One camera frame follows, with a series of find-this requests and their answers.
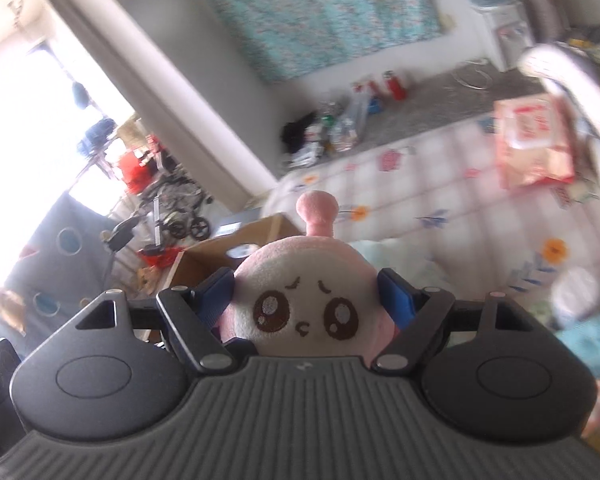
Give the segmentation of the pink plush toy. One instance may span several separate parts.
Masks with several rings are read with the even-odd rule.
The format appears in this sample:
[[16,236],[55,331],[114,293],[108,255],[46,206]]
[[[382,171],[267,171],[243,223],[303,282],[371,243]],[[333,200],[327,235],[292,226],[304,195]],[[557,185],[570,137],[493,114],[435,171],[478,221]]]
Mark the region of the pink plush toy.
[[396,332],[377,270],[334,237],[332,194],[305,192],[296,209],[306,234],[263,246],[235,271],[221,340],[248,340],[261,356],[359,356],[368,364]]

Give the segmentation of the white plastic bag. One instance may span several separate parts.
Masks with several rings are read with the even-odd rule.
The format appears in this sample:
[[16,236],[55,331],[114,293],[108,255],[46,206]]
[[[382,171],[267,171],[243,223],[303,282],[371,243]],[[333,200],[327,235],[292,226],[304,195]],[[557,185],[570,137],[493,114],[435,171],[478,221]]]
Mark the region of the white plastic bag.
[[428,252],[410,243],[405,237],[356,240],[349,245],[377,271],[392,269],[416,288],[434,286],[455,292],[455,287],[442,266]]

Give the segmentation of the brown cardboard box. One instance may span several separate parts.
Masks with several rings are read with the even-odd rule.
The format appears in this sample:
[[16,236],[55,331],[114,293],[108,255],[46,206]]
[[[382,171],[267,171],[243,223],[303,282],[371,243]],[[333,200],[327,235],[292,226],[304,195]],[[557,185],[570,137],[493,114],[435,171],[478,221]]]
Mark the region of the brown cardboard box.
[[219,268],[230,268],[233,298],[213,327],[220,341],[248,340],[261,356],[315,356],[330,341],[320,293],[329,295],[335,283],[320,258],[338,247],[332,236],[309,236],[274,214],[183,252],[166,288],[194,291]]

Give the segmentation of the checked floral bed sheet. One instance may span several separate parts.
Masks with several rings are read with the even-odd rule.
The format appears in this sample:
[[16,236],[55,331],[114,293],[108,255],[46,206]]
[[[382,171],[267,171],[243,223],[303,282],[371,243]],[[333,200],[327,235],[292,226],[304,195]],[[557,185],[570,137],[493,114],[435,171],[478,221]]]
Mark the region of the checked floral bed sheet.
[[263,212],[296,220],[302,192],[332,193],[340,240],[398,238],[410,260],[441,266],[458,296],[502,290],[545,316],[562,272],[600,283],[600,189],[587,177],[506,190],[494,155],[486,118],[469,119],[287,174]]

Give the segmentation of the wheelchair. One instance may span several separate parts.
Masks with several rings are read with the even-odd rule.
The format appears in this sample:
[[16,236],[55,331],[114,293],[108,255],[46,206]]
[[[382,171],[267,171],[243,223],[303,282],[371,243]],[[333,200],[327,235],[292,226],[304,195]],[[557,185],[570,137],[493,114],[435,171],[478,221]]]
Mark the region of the wheelchair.
[[149,166],[156,173],[140,193],[135,212],[143,220],[150,217],[158,221],[165,240],[208,240],[211,224],[202,212],[214,202],[214,197],[166,150],[152,154]]

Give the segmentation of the red plastic bag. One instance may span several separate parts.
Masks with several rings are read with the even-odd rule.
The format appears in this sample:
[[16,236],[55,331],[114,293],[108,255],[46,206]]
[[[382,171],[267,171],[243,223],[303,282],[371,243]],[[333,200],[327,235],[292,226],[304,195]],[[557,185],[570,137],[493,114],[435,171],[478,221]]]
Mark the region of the red plastic bag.
[[143,192],[157,173],[156,162],[151,152],[137,155],[134,151],[126,151],[118,160],[118,168],[122,181],[134,195]]

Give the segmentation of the grey circle-pattern fabric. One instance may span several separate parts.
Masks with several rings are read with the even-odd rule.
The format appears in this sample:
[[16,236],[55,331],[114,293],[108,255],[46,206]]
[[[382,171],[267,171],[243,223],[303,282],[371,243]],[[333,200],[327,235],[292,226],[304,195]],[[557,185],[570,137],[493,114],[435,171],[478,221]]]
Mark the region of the grey circle-pattern fabric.
[[100,238],[116,222],[65,193],[35,230],[6,278],[23,301],[23,330],[0,318],[0,338],[27,356],[111,283],[114,256]]

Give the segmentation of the white wipes canister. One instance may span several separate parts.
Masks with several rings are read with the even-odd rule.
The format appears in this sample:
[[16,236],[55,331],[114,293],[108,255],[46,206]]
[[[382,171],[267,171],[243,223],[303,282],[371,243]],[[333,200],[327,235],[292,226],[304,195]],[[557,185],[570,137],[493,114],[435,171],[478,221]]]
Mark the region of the white wipes canister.
[[550,301],[562,324],[580,320],[600,303],[600,282],[580,266],[563,270],[550,288]]

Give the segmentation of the clear plastic bag clutter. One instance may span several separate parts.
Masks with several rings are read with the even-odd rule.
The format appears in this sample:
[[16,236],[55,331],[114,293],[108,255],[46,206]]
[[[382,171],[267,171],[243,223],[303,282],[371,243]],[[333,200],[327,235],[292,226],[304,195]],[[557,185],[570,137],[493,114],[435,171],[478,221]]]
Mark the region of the clear plastic bag clutter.
[[323,102],[317,109],[314,123],[306,129],[306,144],[294,154],[287,154],[287,169],[316,165],[325,156],[344,153],[362,140],[368,113],[377,93],[368,84],[359,82],[344,100]]

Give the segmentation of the black cloth on floor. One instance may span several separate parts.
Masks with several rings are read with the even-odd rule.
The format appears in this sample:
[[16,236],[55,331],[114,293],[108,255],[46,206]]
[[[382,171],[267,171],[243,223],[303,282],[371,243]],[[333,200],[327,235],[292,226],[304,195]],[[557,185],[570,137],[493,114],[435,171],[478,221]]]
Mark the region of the black cloth on floor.
[[280,132],[280,142],[282,142],[284,152],[294,154],[303,148],[306,144],[306,129],[314,123],[316,113],[311,112],[296,120],[287,122]]

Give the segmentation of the teal checked towel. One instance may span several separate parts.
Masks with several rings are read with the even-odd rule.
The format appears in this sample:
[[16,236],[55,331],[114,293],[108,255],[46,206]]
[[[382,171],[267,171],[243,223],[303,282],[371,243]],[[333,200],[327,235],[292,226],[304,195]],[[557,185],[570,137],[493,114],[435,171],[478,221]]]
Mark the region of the teal checked towel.
[[600,379],[600,314],[558,330],[555,336]]

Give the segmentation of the pink wet wipes pack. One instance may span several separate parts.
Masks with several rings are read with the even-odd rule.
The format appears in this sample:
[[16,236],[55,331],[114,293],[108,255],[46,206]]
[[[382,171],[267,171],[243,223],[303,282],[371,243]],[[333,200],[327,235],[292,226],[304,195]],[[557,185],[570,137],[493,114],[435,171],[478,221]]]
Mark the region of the pink wet wipes pack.
[[556,96],[496,101],[494,119],[495,163],[503,188],[574,180],[570,130]]

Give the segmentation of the white stitched blanket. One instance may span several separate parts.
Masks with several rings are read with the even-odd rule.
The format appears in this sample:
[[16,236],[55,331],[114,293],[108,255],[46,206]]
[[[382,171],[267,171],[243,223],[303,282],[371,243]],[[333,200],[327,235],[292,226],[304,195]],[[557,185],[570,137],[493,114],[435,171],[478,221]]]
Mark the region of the white stitched blanket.
[[590,156],[600,181],[600,68],[582,51],[565,44],[537,44],[521,55],[518,70],[542,81],[590,124]]

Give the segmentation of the white water dispenser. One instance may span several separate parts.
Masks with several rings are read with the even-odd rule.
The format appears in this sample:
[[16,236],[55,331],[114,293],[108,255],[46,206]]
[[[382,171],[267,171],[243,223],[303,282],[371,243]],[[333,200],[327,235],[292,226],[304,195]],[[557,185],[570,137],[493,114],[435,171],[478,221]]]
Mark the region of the white water dispenser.
[[534,38],[524,5],[520,2],[471,8],[486,57],[501,73],[517,67],[525,50],[534,45]]

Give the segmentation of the floral teal wall cloth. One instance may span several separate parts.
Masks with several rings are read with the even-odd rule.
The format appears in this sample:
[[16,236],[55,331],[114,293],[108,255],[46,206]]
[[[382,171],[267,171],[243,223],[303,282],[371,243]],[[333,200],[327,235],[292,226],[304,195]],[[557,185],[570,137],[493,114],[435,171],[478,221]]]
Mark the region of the floral teal wall cloth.
[[431,0],[208,0],[267,82],[441,34]]

